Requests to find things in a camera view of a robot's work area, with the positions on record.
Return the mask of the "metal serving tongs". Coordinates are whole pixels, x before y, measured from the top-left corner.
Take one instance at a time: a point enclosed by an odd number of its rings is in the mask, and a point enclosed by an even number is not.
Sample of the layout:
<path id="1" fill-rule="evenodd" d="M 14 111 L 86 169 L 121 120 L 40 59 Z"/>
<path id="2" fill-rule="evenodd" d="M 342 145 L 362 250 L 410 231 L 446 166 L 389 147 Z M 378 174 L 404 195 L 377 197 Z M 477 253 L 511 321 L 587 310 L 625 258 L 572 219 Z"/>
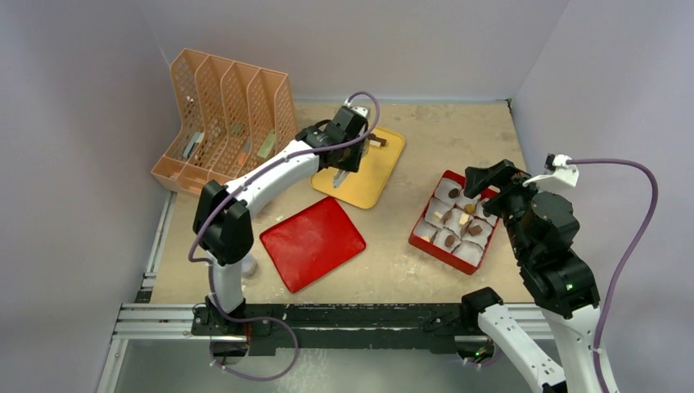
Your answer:
<path id="1" fill-rule="evenodd" d="M 332 180 L 332 186 L 334 188 L 339 188 L 340 185 L 345 181 L 345 179 L 349 176 L 349 171 L 343 170 L 343 169 L 338 169 L 336 174 L 333 177 Z"/>

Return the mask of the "red box lid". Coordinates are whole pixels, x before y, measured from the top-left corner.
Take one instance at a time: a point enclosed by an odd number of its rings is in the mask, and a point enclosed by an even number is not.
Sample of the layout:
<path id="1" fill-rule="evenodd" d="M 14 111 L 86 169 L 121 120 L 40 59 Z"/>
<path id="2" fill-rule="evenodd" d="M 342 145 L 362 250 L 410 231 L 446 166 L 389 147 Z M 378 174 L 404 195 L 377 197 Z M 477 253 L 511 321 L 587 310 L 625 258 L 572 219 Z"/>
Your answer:
<path id="1" fill-rule="evenodd" d="M 363 235 L 332 196 L 266 229 L 259 240 L 291 293 L 302 291 L 367 248 Z"/>

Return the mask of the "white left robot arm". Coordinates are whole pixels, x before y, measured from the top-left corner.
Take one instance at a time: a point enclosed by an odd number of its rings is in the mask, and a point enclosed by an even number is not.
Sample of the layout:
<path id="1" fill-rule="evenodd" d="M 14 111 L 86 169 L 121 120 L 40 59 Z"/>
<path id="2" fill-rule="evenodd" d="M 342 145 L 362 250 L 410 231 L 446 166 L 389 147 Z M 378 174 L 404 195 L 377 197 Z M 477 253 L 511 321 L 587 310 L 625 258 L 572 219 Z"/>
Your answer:
<path id="1" fill-rule="evenodd" d="M 209 181 L 202 189 L 193 231 L 196 239 L 189 252 L 207 252 L 209 305 L 216 308 L 212 324 L 225 335 L 241 330 L 245 297 L 241 289 L 241 262 L 254 244 L 253 218 L 286 189 L 318 172 L 333 168 L 333 187 L 350 173 L 358 172 L 364 143 L 374 124 L 364 106 L 345 103 L 336 114 L 302 129 L 276 156 L 248 174 L 221 184 Z"/>

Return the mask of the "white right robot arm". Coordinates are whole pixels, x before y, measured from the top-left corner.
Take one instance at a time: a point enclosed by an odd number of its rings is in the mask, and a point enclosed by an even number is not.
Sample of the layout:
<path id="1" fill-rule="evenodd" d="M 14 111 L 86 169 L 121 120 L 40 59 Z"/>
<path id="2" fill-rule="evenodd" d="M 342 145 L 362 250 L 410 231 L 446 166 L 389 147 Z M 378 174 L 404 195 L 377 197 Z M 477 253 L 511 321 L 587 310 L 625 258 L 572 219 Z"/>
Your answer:
<path id="1" fill-rule="evenodd" d="M 490 287 L 462 298 L 459 321 L 483 332 L 521 373 L 534 392 L 617 392 L 606 350 L 597 343 L 600 296 L 593 271 L 572 250 L 579 221 L 560 191 L 579 178 L 568 156 L 549 157 L 544 174 L 532 176 L 509 160 L 465 170 L 464 196 L 488 187 L 498 194 L 484 212 L 503 221 L 520 276 L 552 332 L 560 362 L 552 360 L 511 316 Z"/>

